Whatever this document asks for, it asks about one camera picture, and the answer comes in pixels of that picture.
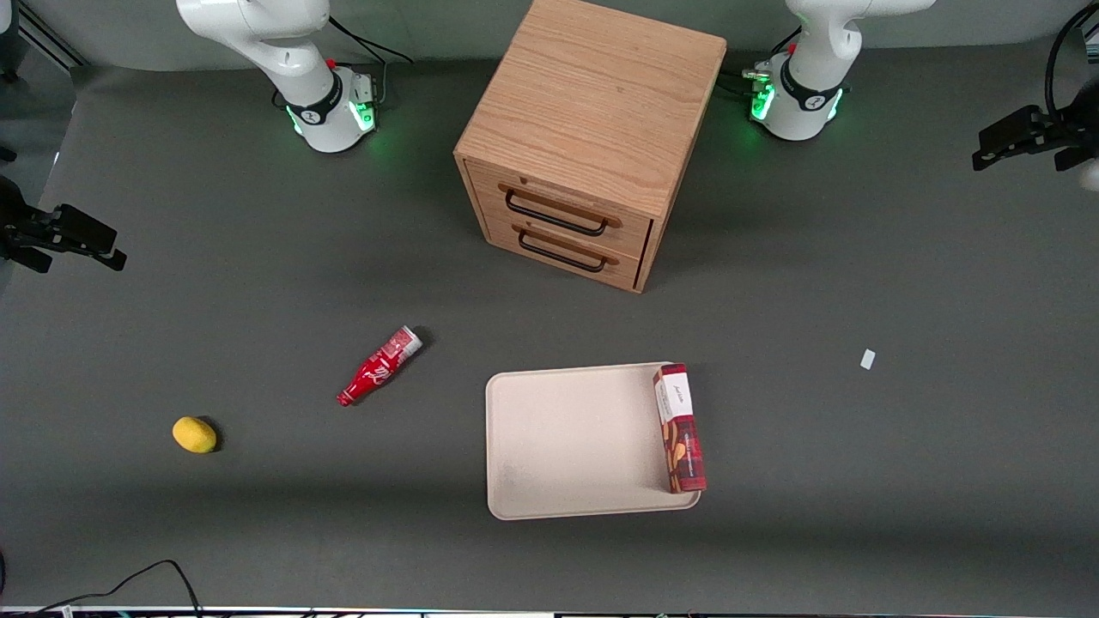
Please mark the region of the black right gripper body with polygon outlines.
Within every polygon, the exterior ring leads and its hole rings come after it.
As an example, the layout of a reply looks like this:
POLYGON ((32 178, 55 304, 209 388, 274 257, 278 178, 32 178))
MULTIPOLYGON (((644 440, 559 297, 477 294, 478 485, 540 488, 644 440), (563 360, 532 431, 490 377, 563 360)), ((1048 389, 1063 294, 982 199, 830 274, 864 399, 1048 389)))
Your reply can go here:
POLYGON ((25 203, 22 191, 16 184, 1 176, 1 227, 3 228, 3 258, 49 258, 46 253, 13 241, 13 235, 24 233, 32 241, 47 241, 52 238, 49 231, 52 214, 25 203))

